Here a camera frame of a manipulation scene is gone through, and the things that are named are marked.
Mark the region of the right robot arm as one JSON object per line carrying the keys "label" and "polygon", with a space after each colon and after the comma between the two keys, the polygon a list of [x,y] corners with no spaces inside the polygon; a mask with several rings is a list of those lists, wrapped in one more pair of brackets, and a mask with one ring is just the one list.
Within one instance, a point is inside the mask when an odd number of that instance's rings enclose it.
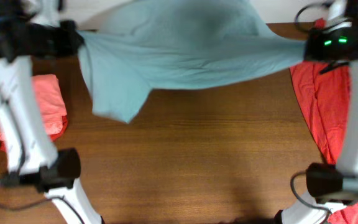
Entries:
{"label": "right robot arm", "polygon": [[295,173],[295,179],[306,178],[307,191],[294,193],[296,202],[279,211],[274,223],[326,223],[329,216],[358,202],[358,1],[324,1],[312,7],[328,9],[326,25],[309,29],[304,58],[326,62],[327,73],[349,66],[351,94],[344,145],[334,165],[312,163],[306,170]]}

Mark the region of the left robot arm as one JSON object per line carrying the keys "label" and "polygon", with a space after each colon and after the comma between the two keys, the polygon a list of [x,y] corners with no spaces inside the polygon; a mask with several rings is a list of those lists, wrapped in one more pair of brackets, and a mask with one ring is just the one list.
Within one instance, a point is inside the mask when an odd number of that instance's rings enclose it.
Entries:
{"label": "left robot arm", "polygon": [[62,1],[0,1],[0,130],[7,152],[1,187],[33,186],[68,223],[102,223],[80,182],[76,149],[58,150],[45,131],[32,59],[75,55],[83,45]]}

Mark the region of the light blue t-shirt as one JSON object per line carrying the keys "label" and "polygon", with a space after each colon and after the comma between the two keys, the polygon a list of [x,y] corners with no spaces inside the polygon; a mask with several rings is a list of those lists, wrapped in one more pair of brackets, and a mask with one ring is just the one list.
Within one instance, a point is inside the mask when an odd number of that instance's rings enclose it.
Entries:
{"label": "light blue t-shirt", "polygon": [[303,60],[248,1],[132,1],[81,32],[81,73],[96,116],[123,123],[154,89],[198,90],[264,77]]}

